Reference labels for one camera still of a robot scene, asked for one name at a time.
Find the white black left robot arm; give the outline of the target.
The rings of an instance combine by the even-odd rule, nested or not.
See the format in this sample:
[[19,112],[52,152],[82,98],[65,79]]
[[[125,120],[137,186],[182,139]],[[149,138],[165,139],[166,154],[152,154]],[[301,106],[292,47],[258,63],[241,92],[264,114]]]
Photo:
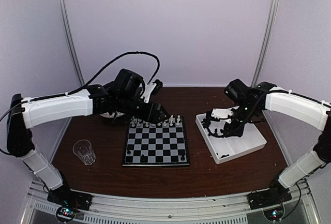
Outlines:
[[169,117],[162,104],[150,100],[162,88],[161,81],[144,83],[143,78],[121,69],[114,81],[105,85],[86,85],[74,93],[37,98],[13,95],[7,118],[6,155],[25,163],[62,205],[74,201],[65,177],[42,155],[32,140],[31,128],[65,118],[105,113],[123,113],[148,123],[158,124]]

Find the white plastic tray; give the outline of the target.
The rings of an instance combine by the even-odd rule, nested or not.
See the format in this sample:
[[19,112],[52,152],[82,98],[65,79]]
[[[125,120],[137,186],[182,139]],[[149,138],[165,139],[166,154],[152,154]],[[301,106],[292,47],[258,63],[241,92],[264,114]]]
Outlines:
[[198,114],[195,123],[209,149],[209,152],[216,164],[228,162],[262,149],[267,141],[254,124],[245,125],[242,137],[214,138],[208,136],[207,129],[204,129],[201,121],[206,114]]

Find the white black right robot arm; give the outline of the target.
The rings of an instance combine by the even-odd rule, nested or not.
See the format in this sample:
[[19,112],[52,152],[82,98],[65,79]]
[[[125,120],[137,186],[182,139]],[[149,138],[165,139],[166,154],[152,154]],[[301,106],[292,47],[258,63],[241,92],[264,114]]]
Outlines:
[[330,163],[330,103],[268,82],[248,87],[240,79],[231,81],[224,93],[237,106],[224,125],[223,136],[226,138],[241,137],[245,125],[264,111],[289,117],[320,132],[316,144],[272,180],[265,193],[268,203],[276,204],[290,187]]

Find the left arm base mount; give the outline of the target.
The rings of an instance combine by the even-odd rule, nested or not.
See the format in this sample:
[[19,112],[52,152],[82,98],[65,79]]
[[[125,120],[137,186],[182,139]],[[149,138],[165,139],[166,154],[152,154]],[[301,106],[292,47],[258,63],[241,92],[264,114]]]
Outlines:
[[62,223],[72,221],[81,211],[88,211],[93,196],[88,193],[72,191],[69,196],[64,198],[57,197],[55,193],[48,193],[47,200],[59,205],[55,212],[55,217]]

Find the black white chessboard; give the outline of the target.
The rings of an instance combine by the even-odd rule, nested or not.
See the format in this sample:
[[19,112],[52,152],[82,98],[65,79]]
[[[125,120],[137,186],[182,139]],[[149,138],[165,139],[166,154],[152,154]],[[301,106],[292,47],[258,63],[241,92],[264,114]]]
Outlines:
[[[123,155],[123,167],[186,167],[190,166],[188,140],[185,119],[174,116],[174,123],[167,127],[163,123],[151,124],[137,119],[136,126],[128,125]],[[186,160],[180,160],[180,154],[186,153]],[[141,156],[147,157],[147,162],[140,162]]]

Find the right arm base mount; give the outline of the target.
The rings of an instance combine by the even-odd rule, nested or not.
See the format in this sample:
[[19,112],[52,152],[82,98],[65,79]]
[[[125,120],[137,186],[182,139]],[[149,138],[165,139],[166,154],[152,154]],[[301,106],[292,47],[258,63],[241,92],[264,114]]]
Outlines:
[[280,221],[285,215],[284,203],[292,200],[290,192],[280,195],[271,189],[253,191],[247,195],[251,210],[262,210],[264,217],[271,222]]

